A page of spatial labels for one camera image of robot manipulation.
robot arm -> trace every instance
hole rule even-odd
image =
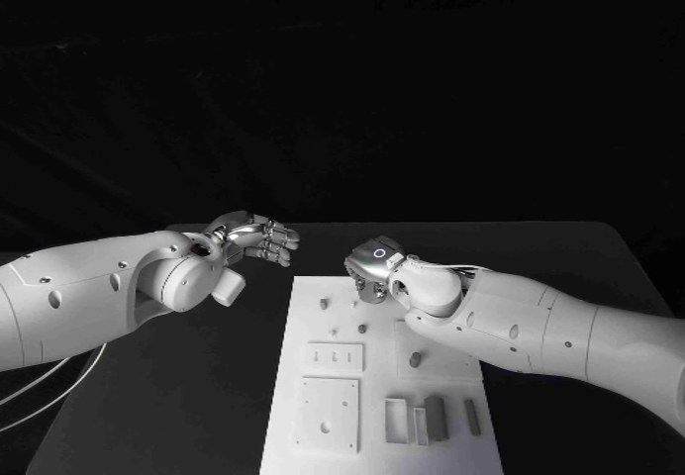
[[[388,237],[345,260],[361,299],[390,292],[416,333],[509,371],[566,376],[633,399],[685,435],[685,321],[613,309],[545,284],[417,261]]]
[[[81,354],[212,294],[244,288],[244,255],[290,265],[299,235],[258,215],[221,216],[202,233],[159,231],[52,247],[0,266],[0,371]]]

white board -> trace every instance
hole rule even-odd
[[[322,299],[328,299],[325,310],[320,306]],[[395,323],[404,321],[405,310],[392,298],[379,305],[368,305],[358,301],[352,306],[352,301],[358,301],[358,296],[349,277],[296,277],[260,473],[263,475],[501,474],[480,366],[463,353],[449,350],[446,353],[446,348],[437,343],[417,340],[410,334],[404,334],[403,330],[397,330]],[[358,331],[359,325],[367,325],[365,333]],[[310,369],[303,364],[309,343],[328,342],[364,346],[361,373],[346,376],[346,373],[329,374],[326,370],[317,370],[317,373],[309,372]],[[427,354],[417,368],[421,369],[426,362],[424,374],[401,375],[398,364],[405,358],[398,356],[398,348],[400,352],[408,351],[417,344]],[[437,359],[431,359],[430,356],[434,355],[437,358],[439,354],[442,358],[450,358],[454,364],[447,366],[439,364]],[[307,404],[302,402],[303,397],[307,397],[303,378],[358,381],[356,447],[349,448],[348,453],[320,446],[316,450],[297,448],[305,414],[302,405]],[[332,384],[338,383],[325,383],[329,388],[333,388]],[[423,436],[421,444],[417,442],[414,410],[424,407],[429,396],[440,396],[444,399],[450,438],[443,442],[431,440],[426,445]],[[338,396],[329,397],[330,408],[338,405],[338,399]],[[385,441],[388,399],[407,401],[408,443]],[[476,403],[480,435],[472,435],[465,406],[467,399]],[[328,411],[328,406],[323,405],[320,410]],[[329,413],[319,414],[319,419],[328,416]],[[319,419],[312,418],[310,434],[316,433]],[[322,431],[323,435],[333,433],[333,427],[330,425],[329,433]],[[418,429],[420,433],[426,431],[423,427]]]

dark table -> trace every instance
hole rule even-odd
[[[68,397],[31,475],[258,473],[293,275],[346,275],[345,256],[382,234],[424,260],[482,265],[587,301],[671,315],[604,224],[292,226],[303,237],[293,267],[242,259],[234,269],[247,288],[231,308],[208,298],[107,346]],[[629,399],[485,363],[482,372],[508,475],[685,473],[685,439]]]

white cable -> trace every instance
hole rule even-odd
[[[26,391],[29,391],[59,369],[61,367],[65,365],[65,363],[71,360],[71,358],[68,359],[64,359],[61,361],[61,364],[58,364],[58,366],[55,366],[54,369],[51,369],[51,371],[31,384],[28,384],[15,394],[12,394],[10,396],[7,396],[2,401],[0,401],[0,406],[6,403],[9,403],[22,393],[25,393]]]
[[[97,357],[95,357],[95,360],[93,361],[93,364],[90,365],[90,368],[87,369],[87,371],[82,373],[81,377],[78,378],[78,381],[71,385],[71,387],[65,390],[65,392],[62,393],[62,395],[46,405],[43,406],[42,408],[39,408],[29,416],[26,416],[20,421],[16,421],[13,424],[10,424],[9,426],[0,428],[0,432],[3,430],[7,430],[9,428],[12,428],[13,426],[18,426],[22,422],[28,421],[35,415],[38,415],[52,404],[55,404],[61,398],[71,392],[71,390],[75,388],[75,386],[78,385],[78,383],[82,381],[82,378],[88,375],[90,373],[90,370],[94,368],[95,364],[97,364],[97,360],[100,359],[100,356],[103,355],[103,351],[104,351],[104,348],[107,347],[107,343],[103,345],[103,348],[100,349],[100,353],[97,353]]]
[[[480,270],[492,270],[488,269],[486,267],[480,267],[479,265],[463,265],[463,264],[454,264],[454,265],[442,265],[442,264],[431,264],[430,262],[426,262],[418,258],[417,255],[410,254],[407,255],[407,260],[418,265],[420,267],[430,267],[433,269],[480,269]]]

